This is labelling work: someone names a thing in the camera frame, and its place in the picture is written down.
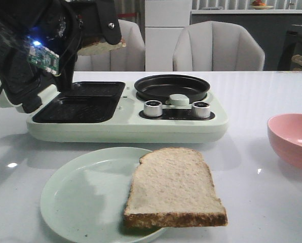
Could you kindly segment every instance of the glossy tabletop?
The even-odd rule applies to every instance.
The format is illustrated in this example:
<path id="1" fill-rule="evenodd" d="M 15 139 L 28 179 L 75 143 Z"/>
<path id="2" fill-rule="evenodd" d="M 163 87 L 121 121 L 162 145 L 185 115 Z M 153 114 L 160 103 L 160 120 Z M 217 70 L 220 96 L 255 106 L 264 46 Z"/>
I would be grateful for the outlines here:
<path id="1" fill-rule="evenodd" d="M 138 80 L 155 72 L 76 72 L 74 81 Z M 0 243 L 69 242 L 44 222 L 44 185 L 62 165 L 97 149 L 184 146 L 200 151 L 228 213 L 226 227 L 169 228 L 154 242 L 302 243 L 302 170 L 282 161 L 267 120 L 302 113 L 302 72 L 183 72 L 203 78 L 229 116 L 223 138 L 206 144 L 55 143 L 32 138 L 28 114 L 0 108 Z"/>

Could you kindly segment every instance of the circuit board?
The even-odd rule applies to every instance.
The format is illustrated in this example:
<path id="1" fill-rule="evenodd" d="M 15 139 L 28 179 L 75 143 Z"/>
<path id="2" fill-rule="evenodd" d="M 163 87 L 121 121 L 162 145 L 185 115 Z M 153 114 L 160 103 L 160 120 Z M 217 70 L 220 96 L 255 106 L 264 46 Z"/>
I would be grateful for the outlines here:
<path id="1" fill-rule="evenodd" d="M 59 55 L 42 45 L 30 45 L 27 61 L 53 75 L 59 73 Z"/>

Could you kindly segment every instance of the blue led light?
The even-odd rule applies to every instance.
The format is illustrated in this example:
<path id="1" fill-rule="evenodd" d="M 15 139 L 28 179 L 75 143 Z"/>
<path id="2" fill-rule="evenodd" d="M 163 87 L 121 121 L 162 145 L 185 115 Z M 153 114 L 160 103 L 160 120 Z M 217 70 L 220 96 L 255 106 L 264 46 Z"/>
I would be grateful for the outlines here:
<path id="1" fill-rule="evenodd" d="M 37 40 L 34 40 L 33 41 L 33 45 L 34 46 L 40 46 L 42 43 L 40 43 L 39 41 L 37 41 Z"/>

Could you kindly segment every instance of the black frying pan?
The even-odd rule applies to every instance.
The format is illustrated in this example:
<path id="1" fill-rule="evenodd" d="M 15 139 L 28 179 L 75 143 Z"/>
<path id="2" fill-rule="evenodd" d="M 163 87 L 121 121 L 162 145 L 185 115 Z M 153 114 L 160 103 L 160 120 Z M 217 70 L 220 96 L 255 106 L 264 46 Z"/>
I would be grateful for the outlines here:
<path id="1" fill-rule="evenodd" d="M 197 77 L 160 74 L 139 79 L 134 88 L 137 96 L 145 101 L 159 100 L 165 104 L 170 95 L 183 94 L 190 99 L 190 103 L 193 103 L 206 97 L 210 84 Z"/>

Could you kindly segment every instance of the white bread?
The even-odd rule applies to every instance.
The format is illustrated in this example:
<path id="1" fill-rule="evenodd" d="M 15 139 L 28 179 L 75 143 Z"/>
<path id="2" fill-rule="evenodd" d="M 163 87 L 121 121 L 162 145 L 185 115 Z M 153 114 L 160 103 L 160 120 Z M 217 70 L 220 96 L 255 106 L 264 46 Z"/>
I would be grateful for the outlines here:
<path id="1" fill-rule="evenodd" d="M 144 155 L 133 174 L 124 211 L 126 227 L 225 226 L 209 167 L 188 148 L 163 148 Z"/>

